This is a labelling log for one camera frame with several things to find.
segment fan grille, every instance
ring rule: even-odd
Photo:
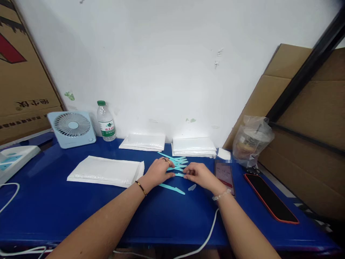
[[[78,123],[78,127],[70,128],[68,126],[70,122]],[[91,124],[83,115],[69,112],[61,114],[55,119],[54,128],[66,137],[80,137],[90,130]]]

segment water bottle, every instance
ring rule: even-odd
[[[100,124],[102,137],[105,141],[113,141],[116,138],[116,130],[112,115],[105,104],[105,101],[97,101],[97,120]]]

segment smartphone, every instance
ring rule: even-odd
[[[261,176],[244,174],[244,177],[276,220],[284,223],[299,224],[299,221],[295,215],[273,192],[273,190],[261,178]]]
[[[231,194],[236,197],[235,186],[233,181],[233,173],[231,171],[230,163],[223,163],[220,161],[215,161],[215,175],[216,177],[224,183],[231,191]]]

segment white device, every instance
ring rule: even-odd
[[[31,158],[40,152],[38,146],[19,146],[0,153],[0,184],[7,182]]]
[[[88,112],[52,112],[48,120],[63,149],[91,144],[96,141]]]

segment gold bracelet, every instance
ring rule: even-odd
[[[144,188],[141,186],[141,184],[140,184],[138,181],[135,181],[135,182],[136,182],[136,183],[139,185],[139,187],[143,190],[145,196],[147,196],[147,193],[146,193],[146,191],[144,190]]]

